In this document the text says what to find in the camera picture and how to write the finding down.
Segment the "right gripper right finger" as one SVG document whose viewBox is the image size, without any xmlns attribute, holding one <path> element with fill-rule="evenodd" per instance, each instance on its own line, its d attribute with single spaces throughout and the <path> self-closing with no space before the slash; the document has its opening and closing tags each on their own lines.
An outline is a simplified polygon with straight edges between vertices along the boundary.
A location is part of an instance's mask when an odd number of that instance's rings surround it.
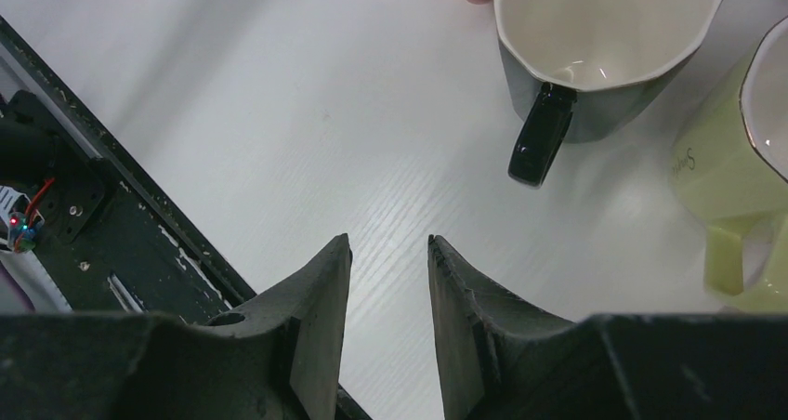
<svg viewBox="0 0 788 420">
<path fill-rule="evenodd" d="M 787 320 L 597 314 L 571 322 L 427 241 L 448 419 L 783 419 Z"/>
</svg>

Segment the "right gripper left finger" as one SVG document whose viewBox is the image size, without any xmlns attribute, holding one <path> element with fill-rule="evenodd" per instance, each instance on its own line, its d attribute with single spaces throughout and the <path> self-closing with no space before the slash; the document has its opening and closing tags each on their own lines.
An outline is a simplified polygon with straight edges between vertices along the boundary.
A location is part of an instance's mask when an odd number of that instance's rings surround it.
<svg viewBox="0 0 788 420">
<path fill-rule="evenodd" d="M 305 266 L 205 325 L 161 312 L 5 315 L 5 419 L 331 419 L 352 252 Z"/>
</svg>

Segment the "yellow mug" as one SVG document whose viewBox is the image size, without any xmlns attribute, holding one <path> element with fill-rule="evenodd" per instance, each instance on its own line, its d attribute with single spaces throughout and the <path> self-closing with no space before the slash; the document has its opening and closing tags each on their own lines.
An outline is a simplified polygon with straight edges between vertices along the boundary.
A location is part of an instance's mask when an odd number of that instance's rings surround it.
<svg viewBox="0 0 788 420">
<path fill-rule="evenodd" d="M 705 289 L 743 312 L 786 312 L 786 20 L 726 72 L 688 119 L 672 148 L 670 183 L 705 227 Z M 761 223 L 771 227 L 771 250 L 747 286 L 744 239 Z"/>
</svg>

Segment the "black mug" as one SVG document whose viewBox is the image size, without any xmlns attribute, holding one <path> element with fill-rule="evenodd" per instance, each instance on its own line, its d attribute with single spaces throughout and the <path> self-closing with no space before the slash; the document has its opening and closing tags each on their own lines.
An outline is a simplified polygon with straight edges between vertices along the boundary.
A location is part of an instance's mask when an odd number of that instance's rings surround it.
<svg viewBox="0 0 788 420">
<path fill-rule="evenodd" d="M 523 126 L 507 172 L 542 186 L 560 147 L 642 113 L 699 50 L 723 0 L 493 0 Z"/>
</svg>

